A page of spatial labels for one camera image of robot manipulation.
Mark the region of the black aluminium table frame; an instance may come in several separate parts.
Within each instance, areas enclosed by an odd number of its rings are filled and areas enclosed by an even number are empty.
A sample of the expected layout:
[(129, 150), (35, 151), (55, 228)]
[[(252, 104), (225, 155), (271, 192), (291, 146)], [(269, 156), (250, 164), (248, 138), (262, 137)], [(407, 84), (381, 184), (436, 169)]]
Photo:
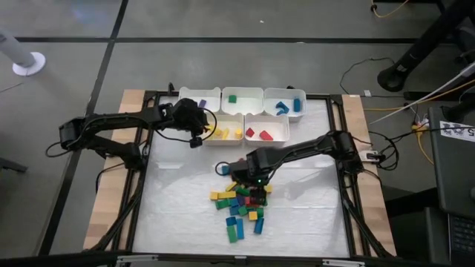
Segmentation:
[[(179, 93), (173, 90), (136, 90), (126, 89), (123, 92), (119, 109), (124, 112), (134, 112), (144, 105), (158, 103), (165, 98), (176, 99)], [(328, 95), (309, 94), (308, 103), (323, 101), (327, 109), (327, 116), (332, 128), (349, 129), (358, 138), (369, 141), (369, 131), (363, 112), (360, 96), (355, 95)], [(133, 190), (142, 174), (130, 174), (121, 169), (118, 160), (107, 159), (105, 167), (109, 170), (103, 174), (105, 181), (99, 185), (96, 195), (84, 247), (90, 248), (112, 226), (114, 220), (130, 200)], [(367, 171), (359, 174), (354, 187), (348, 191), (353, 203), (367, 227), (380, 242), (381, 247), (389, 254), (396, 255), (393, 234), (384, 203), (381, 182), (378, 181), (377, 170), (369, 163), (365, 164)], [(138, 220), (140, 208), (135, 206), (126, 217), (123, 227), (113, 238), (110, 250), (130, 249), (135, 237), (135, 223)], [(363, 235), (356, 221), (348, 211), (344, 211), (344, 225), (349, 238), (349, 258), (362, 260), (375, 258), (376, 251), (369, 240)], [(158, 261), (177, 262), (208, 262), (211, 264), (228, 263), (236, 266), (245, 266), (253, 263), (270, 262), (302, 262), (302, 258), (276, 256), (244, 256), (244, 255), (217, 255), (217, 254), (146, 254), (146, 258)]]

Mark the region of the white plastic bin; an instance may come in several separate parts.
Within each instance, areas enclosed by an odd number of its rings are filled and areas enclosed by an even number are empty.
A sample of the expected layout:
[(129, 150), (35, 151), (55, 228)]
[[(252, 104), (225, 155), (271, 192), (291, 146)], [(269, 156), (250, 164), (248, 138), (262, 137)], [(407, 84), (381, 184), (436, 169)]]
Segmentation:
[[(216, 119), (216, 116), (214, 117), (214, 122), (209, 122), (210, 125), (214, 125), (214, 129), (212, 131), (207, 131), (205, 132), (201, 137), (203, 138), (203, 144), (204, 145), (214, 145), (214, 146), (236, 146), (240, 145), (243, 142), (243, 137), (241, 139), (236, 139), (235, 138), (235, 131), (237, 129), (241, 129), (243, 131), (244, 129), (244, 118), (241, 113), (237, 113), (235, 115), (218, 115), (218, 119)], [(222, 135), (221, 136), (215, 136), (214, 132), (215, 130), (219, 128), (222, 130), (222, 132), (228, 128), (229, 129), (229, 135), (227, 139), (223, 140)]]
[(198, 106), (201, 99), (206, 100), (206, 110), (204, 113), (208, 116), (209, 122), (214, 122), (214, 117), (212, 113), (218, 119), (218, 114), (220, 111), (220, 101), (221, 101), (221, 89), (216, 87), (211, 90), (193, 90), (187, 87), (181, 87), (179, 90), (178, 102), (182, 102), (182, 99), (191, 99), (196, 102)]
[[(255, 134), (253, 137), (244, 134), (244, 138), (246, 143), (253, 147), (282, 146), (290, 138), (287, 116), (252, 115), (248, 113), (244, 117), (244, 131), (248, 128), (251, 128)], [(271, 142), (263, 141), (259, 137), (261, 131), (267, 131), (274, 140)]]
[[(236, 95), (237, 102), (230, 103), (229, 96)], [(263, 89), (245, 87), (226, 87), (222, 89), (221, 110), (224, 113), (235, 115), (248, 113), (258, 115), (263, 113)]]
[[(301, 111), (293, 111), (293, 99), (301, 100)], [(280, 116), (287, 116), (290, 122), (298, 122), (307, 113), (307, 95), (301, 89), (294, 88), (267, 88), (264, 90), (263, 106), (264, 111), (277, 116), (278, 109), (275, 107), (278, 102), (283, 102), (288, 108), (289, 113)]]

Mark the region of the grey pole white base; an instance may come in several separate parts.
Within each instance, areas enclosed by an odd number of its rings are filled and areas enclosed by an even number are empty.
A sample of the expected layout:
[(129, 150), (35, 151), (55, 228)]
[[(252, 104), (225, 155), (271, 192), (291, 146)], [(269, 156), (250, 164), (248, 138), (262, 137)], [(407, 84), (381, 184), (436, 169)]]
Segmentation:
[(0, 27), (0, 53), (9, 58), (13, 72), (18, 76), (32, 76), (46, 65), (46, 58), (40, 52), (26, 49), (12, 34)]

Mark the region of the black computer case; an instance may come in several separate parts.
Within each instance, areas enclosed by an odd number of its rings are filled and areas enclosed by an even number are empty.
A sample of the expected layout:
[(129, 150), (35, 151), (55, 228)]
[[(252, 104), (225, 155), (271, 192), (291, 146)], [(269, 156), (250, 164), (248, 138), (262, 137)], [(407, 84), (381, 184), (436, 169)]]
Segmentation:
[(428, 110), (439, 203), (443, 211), (475, 219), (475, 142), (442, 136), (440, 108)]

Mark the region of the white printed label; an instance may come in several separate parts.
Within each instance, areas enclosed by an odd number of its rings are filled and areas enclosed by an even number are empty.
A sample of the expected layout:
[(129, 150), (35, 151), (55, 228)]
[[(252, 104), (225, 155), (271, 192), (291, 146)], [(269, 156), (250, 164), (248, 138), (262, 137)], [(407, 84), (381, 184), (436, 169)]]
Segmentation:
[(440, 121), (440, 134), (445, 137), (475, 142), (475, 126), (463, 125), (455, 122)]

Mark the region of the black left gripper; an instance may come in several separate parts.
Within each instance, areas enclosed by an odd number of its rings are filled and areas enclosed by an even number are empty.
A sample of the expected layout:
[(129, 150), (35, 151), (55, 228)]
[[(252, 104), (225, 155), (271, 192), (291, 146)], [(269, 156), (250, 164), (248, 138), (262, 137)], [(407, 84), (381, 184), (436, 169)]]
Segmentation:
[[(174, 128), (183, 131), (203, 131), (208, 125), (207, 116), (198, 104), (188, 98), (180, 99), (172, 108)], [(203, 144), (201, 137), (189, 140), (191, 148), (198, 148)]]

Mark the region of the black keyboard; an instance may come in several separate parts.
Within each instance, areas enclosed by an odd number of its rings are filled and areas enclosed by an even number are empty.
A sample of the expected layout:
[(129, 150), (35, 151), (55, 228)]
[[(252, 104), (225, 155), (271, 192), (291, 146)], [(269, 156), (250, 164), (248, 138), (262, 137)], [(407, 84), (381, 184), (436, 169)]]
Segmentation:
[(475, 219), (449, 214), (448, 228), (452, 265), (475, 267)]

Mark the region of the white table mat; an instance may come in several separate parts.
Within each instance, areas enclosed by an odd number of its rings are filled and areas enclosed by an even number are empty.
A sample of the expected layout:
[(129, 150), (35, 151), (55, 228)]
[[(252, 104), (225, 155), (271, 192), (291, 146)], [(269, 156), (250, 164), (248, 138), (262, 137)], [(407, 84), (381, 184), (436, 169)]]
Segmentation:
[(216, 174), (221, 162), (244, 158), (255, 145), (191, 148), (183, 131), (155, 134), (133, 249), (171, 254), (225, 254), (279, 257), (349, 255), (335, 161), (320, 155), (282, 165), (272, 178), (260, 234), (243, 221), (244, 237), (229, 241), (228, 208), (210, 199), (229, 177)]

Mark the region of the black floor bracket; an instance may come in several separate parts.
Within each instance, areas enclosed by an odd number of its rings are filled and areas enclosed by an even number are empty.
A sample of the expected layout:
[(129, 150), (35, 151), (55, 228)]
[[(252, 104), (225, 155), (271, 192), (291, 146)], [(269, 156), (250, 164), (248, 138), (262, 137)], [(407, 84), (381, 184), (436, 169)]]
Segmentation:
[(27, 171), (27, 166), (24, 166), (17, 162), (0, 157), (0, 170), (3, 170), (3, 169), (16, 171), (19, 173), (25, 173)]

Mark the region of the black floor stand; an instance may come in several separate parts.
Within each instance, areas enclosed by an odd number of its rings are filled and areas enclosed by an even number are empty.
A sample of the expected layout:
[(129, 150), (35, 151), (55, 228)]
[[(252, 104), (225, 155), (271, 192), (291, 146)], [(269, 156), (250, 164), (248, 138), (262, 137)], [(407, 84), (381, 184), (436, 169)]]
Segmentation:
[(444, 7), (439, 18), (405, 54), (378, 74), (378, 84), (390, 92), (401, 91), (413, 70), (443, 41), (450, 41), (462, 52), (467, 52), (460, 31), (460, 26), (466, 19), (475, 22), (475, 0), (454, 0), (450, 6)]

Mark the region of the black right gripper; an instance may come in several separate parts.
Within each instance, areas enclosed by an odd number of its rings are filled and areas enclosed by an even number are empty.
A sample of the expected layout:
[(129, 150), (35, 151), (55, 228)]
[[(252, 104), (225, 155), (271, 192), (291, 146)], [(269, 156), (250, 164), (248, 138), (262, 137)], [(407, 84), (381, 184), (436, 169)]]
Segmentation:
[[(232, 162), (229, 168), (233, 181), (246, 186), (265, 186), (270, 181), (270, 174), (277, 168), (277, 148), (258, 148), (246, 155), (245, 162)], [(265, 206), (266, 190), (253, 188), (250, 203)]]

